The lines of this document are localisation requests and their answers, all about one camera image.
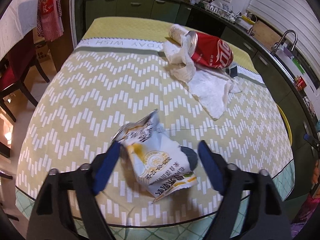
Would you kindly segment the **red checkered apron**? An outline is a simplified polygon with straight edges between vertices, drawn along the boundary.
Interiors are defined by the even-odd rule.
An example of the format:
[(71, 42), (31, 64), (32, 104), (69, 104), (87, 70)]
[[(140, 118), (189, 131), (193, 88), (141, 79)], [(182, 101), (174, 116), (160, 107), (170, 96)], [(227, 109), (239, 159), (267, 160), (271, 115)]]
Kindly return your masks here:
[(37, 34), (52, 42), (63, 35), (61, 0), (38, 0)]

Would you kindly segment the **patterned tablecloth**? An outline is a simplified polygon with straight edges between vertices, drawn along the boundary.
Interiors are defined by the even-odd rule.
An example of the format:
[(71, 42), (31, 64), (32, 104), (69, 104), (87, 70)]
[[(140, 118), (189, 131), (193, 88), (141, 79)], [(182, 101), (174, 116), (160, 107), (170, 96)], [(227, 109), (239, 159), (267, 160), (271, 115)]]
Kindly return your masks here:
[[(268, 170), (281, 198), (295, 185), (293, 153), (277, 104), (250, 57), (233, 48), (240, 64), (239, 93), (213, 119), (185, 85), (170, 76), (161, 54), (169, 23), (128, 17), (93, 22), (84, 38), (101, 48), (77, 48), (52, 79), (36, 107), (18, 159), (16, 207), (29, 218), (52, 168), (76, 170), (106, 152), (128, 122), (157, 109), (163, 132), (182, 146), (206, 141), (213, 152), (249, 172)], [(116, 239), (202, 239), (222, 197), (202, 165), (195, 186), (155, 202), (135, 180), (125, 158), (97, 196)]]

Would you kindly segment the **white dish rack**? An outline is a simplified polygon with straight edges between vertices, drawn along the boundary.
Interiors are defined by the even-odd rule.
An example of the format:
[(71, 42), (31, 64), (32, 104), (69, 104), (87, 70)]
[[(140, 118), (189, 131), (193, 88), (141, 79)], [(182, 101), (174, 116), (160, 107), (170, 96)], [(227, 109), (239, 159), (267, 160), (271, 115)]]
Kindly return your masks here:
[(217, 7), (213, 4), (210, 4), (208, 2), (203, 2), (204, 4), (204, 8), (208, 11), (210, 11), (211, 13), (219, 16), (220, 18), (224, 18), (225, 20), (231, 22), (231, 23), (235, 23), (236, 22), (236, 18), (233, 14), (231, 14), (230, 12)]

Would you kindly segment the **yellow rimmed trash bin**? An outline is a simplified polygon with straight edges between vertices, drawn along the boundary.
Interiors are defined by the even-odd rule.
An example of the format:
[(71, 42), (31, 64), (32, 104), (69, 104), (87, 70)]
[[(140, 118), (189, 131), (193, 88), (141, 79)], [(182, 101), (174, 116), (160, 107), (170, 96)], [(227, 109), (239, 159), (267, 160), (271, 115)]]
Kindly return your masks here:
[(287, 131), (287, 135), (289, 137), (290, 145), (292, 146), (293, 138), (292, 138), (292, 131), (291, 131), (291, 127), (290, 127), (289, 121), (288, 121), (284, 111), (281, 109), (281, 107), (279, 105), (277, 105), (277, 108), (278, 108), (279, 113), (281, 114), (281, 118), (282, 118), (282, 120), (284, 122), (286, 131)]

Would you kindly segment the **white snack bag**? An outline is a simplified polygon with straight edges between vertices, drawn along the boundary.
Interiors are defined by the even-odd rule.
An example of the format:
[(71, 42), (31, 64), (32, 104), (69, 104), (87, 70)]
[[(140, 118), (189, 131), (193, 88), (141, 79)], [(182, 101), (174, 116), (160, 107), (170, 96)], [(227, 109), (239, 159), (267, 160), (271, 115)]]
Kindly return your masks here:
[(113, 137), (131, 161), (136, 181), (154, 201), (197, 184), (194, 170), (198, 155), (170, 139), (160, 123), (158, 110), (123, 125)]

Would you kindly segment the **dark wooden chair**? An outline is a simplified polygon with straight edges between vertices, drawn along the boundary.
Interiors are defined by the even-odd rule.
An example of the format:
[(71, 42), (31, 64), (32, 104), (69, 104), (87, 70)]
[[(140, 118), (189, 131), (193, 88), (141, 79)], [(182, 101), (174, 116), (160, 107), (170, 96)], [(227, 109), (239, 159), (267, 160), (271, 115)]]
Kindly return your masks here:
[(0, 80), (1, 108), (13, 122), (16, 122), (16, 118), (6, 106), (4, 98), (20, 90), (34, 106), (38, 105), (38, 101), (32, 96), (24, 84), (25, 78), (32, 66), (36, 67), (46, 83), (49, 83), (50, 80), (37, 59), (32, 31), (29, 31), (24, 38), (15, 44), (7, 53), (7, 56), (9, 66), (3, 72)]

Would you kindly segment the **white pill bottle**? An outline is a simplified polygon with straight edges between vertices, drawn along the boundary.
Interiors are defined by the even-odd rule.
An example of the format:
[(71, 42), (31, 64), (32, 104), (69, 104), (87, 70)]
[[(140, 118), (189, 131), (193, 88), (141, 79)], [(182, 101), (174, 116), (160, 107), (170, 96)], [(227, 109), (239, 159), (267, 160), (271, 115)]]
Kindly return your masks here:
[(169, 37), (172, 38), (179, 45), (183, 45), (184, 43), (191, 44), (190, 38), (185, 38), (188, 36), (190, 31), (185, 29), (185, 27), (179, 24), (173, 24), (169, 29)]

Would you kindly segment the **red cup on counter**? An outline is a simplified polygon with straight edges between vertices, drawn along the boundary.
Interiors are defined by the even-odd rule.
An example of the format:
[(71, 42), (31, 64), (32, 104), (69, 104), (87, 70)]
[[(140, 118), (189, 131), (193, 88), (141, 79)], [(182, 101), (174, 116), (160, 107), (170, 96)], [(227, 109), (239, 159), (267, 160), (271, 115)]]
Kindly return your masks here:
[(306, 82), (301, 76), (295, 77), (295, 83), (298, 91), (302, 91), (307, 87)]

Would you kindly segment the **steel kitchen faucet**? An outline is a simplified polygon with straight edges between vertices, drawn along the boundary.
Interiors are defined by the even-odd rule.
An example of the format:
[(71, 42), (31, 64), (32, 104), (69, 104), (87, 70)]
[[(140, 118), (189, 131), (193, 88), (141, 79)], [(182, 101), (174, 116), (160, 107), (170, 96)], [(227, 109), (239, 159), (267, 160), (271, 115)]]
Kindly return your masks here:
[(294, 49), (295, 49), (295, 47), (296, 47), (296, 44), (297, 44), (297, 42), (298, 42), (298, 35), (297, 35), (297, 33), (296, 33), (294, 30), (288, 29), (288, 30), (286, 30), (286, 31), (283, 33), (281, 39), (280, 39), (278, 42), (276, 42), (276, 43), (274, 44), (274, 46), (272, 46), (271, 55), (275, 55), (275, 54), (276, 54), (276, 52), (279, 50), (280, 46), (283, 45), (283, 44), (288, 40), (288, 39), (287, 39), (287, 35), (289, 35), (289, 34), (293, 34), (293, 35), (294, 35), (294, 41), (293, 41), (293, 43), (291, 44), (291, 48), (289, 49), (289, 51), (290, 51), (290, 52), (293, 52), (293, 51), (294, 51)]

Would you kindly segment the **wooden cutting board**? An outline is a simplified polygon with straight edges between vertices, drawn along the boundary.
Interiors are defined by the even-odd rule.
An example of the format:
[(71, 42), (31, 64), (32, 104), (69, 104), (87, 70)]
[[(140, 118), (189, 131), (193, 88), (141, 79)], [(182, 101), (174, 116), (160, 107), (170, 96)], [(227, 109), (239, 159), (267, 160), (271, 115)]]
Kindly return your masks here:
[(274, 44), (279, 42), (281, 36), (264, 22), (257, 20), (253, 25), (251, 34), (259, 41), (268, 51), (272, 51)]

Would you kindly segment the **red cola can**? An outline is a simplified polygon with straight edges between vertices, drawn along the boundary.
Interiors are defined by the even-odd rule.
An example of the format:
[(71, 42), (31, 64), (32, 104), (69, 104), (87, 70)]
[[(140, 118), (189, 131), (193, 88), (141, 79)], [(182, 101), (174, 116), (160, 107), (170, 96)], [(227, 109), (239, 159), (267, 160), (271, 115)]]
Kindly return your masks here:
[(233, 62), (233, 51), (224, 40), (197, 31), (190, 31), (187, 36), (190, 37), (188, 54), (196, 64), (223, 69)]

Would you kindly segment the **crumpled white paper towel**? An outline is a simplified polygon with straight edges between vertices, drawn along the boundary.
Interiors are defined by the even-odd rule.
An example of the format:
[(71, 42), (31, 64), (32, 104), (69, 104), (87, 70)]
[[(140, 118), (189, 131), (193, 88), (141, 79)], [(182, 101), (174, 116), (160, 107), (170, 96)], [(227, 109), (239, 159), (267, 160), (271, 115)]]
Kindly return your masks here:
[(182, 45), (169, 41), (163, 43), (163, 51), (169, 62), (170, 75), (184, 82), (189, 93), (197, 98), (213, 119), (219, 119), (227, 109), (228, 96), (240, 93), (240, 83), (223, 70), (209, 69), (194, 63), (187, 53), (191, 39), (182, 37)]

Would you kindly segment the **white window blind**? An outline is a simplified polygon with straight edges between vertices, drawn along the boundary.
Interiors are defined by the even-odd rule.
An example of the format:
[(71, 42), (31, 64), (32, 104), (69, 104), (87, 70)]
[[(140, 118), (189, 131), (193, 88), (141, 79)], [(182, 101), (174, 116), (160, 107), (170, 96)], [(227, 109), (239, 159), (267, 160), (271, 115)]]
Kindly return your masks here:
[(319, 21), (306, 0), (250, 0), (247, 10), (280, 33), (294, 30), (297, 50), (319, 77)]

